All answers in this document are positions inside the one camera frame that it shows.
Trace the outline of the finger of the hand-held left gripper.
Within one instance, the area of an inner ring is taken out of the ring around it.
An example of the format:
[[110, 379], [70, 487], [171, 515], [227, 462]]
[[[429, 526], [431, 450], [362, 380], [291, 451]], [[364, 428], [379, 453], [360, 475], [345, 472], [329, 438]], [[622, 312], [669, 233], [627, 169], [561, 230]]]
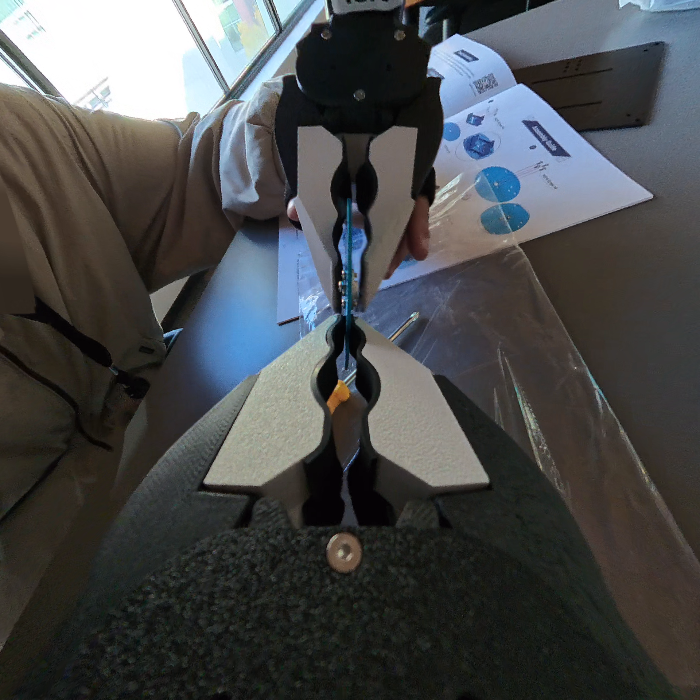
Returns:
[[297, 195], [295, 208], [323, 292], [335, 313], [343, 309], [343, 276], [339, 242], [346, 223], [344, 203], [332, 193], [332, 181], [343, 164], [343, 144], [320, 125], [297, 128]]
[[398, 249], [415, 206], [412, 183], [418, 130], [391, 127], [374, 137], [367, 154], [377, 180], [376, 194], [365, 214], [367, 245], [361, 258], [359, 311], [378, 291]]

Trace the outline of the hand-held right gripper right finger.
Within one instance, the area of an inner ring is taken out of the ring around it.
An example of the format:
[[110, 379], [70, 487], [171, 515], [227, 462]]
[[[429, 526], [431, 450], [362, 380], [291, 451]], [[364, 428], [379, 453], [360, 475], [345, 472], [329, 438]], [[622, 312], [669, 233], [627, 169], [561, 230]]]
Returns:
[[407, 503], [490, 484], [433, 373], [366, 322], [351, 329], [366, 402], [351, 501], [361, 526], [396, 523]]

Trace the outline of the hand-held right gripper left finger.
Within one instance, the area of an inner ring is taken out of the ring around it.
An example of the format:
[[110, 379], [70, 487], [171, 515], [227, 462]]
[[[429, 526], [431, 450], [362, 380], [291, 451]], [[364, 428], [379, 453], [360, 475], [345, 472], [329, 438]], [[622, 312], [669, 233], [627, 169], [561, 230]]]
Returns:
[[257, 375], [203, 481], [209, 491], [279, 501], [300, 526], [339, 524], [342, 467], [328, 399], [345, 320], [330, 317]]

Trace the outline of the blue round metal disc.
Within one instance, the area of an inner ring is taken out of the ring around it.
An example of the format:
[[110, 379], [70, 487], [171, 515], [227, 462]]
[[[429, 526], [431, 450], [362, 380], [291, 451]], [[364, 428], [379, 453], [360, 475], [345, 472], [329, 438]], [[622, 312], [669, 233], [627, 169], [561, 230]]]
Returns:
[[341, 293], [341, 312], [345, 318], [344, 336], [344, 370], [349, 369], [351, 359], [351, 328], [355, 312], [355, 302], [358, 297], [354, 269], [354, 200], [350, 195], [346, 199], [345, 216], [345, 257], [342, 264], [342, 276], [339, 283]]

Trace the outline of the yellow-handled screwdriver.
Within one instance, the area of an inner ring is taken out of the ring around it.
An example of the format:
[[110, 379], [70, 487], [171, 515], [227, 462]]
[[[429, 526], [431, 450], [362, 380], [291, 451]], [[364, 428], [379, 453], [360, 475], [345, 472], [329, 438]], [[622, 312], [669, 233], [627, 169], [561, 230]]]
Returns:
[[[419, 318], [420, 313], [418, 311], [413, 312], [405, 320], [405, 322], [389, 336], [388, 339], [391, 342], [396, 342], [396, 340], [400, 338], [409, 328], [411, 328]], [[353, 369], [351, 372], [348, 372], [346, 376], [337, 381], [336, 387], [327, 401], [327, 406], [331, 414], [335, 412], [337, 407], [349, 399], [351, 395], [351, 387], [355, 382], [356, 374], [357, 370]]]

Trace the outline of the person's left forearm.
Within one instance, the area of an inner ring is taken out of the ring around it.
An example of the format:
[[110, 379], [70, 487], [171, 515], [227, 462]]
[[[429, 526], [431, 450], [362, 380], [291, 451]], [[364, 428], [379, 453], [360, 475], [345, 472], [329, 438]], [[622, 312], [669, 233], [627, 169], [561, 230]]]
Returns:
[[195, 120], [180, 145], [166, 223], [144, 273], [150, 292], [214, 267], [245, 219], [285, 212], [285, 176], [275, 142], [283, 78], [247, 101], [229, 101]]

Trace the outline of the person's left hand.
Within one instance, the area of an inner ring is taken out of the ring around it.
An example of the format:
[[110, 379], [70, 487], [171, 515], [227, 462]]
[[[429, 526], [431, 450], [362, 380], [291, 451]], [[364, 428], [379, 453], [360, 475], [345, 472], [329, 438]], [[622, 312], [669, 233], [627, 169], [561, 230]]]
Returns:
[[418, 261], [422, 261], [427, 257], [430, 245], [428, 216], [428, 200], [423, 196], [419, 196], [414, 202], [414, 208], [407, 227], [388, 264], [383, 279], [390, 279], [407, 256]]

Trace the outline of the clear plastic bag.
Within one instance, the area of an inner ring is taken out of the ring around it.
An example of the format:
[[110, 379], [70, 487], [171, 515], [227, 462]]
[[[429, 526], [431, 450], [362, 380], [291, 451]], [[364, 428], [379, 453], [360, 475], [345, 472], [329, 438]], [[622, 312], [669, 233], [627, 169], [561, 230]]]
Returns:
[[549, 479], [652, 660], [699, 697], [699, 562], [522, 249], [380, 291], [361, 317], [460, 388]]

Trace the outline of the white assembly instruction sheet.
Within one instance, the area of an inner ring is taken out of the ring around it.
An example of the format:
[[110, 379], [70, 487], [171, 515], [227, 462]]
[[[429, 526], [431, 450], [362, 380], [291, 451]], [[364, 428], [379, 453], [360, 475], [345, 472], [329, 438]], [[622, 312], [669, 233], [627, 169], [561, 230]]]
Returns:
[[[652, 195], [617, 169], [550, 105], [517, 83], [494, 50], [459, 34], [431, 48], [428, 76], [440, 80], [442, 139], [433, 164], [433, 223], [447, 215], [446, 253], [416, 262], [411, 275], [456, 265], [496, 249], [506, 237], [523, 242], [629, 206]], [[354, 200], [354, 269], [358, 297], [368, 239], [365, 214]]]

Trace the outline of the black metal plate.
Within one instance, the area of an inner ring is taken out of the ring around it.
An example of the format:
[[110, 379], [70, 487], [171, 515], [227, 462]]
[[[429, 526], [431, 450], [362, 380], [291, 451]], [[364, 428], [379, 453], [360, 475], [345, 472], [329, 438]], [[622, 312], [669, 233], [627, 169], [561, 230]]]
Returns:
[[647, 125], [666, 44], [654, 41], [513, 70], [577, 132]]

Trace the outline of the person's beige jacket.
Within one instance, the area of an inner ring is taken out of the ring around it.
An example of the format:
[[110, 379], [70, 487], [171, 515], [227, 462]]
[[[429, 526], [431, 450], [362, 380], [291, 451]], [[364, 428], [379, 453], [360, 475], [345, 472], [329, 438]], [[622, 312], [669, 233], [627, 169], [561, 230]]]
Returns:
[[42, 302], [151, 380], [165, 357], [144, 281], [166, 223], [182, 120], [76, 108], [1, 86], [1, 646], [117, 466], [129, 398]]

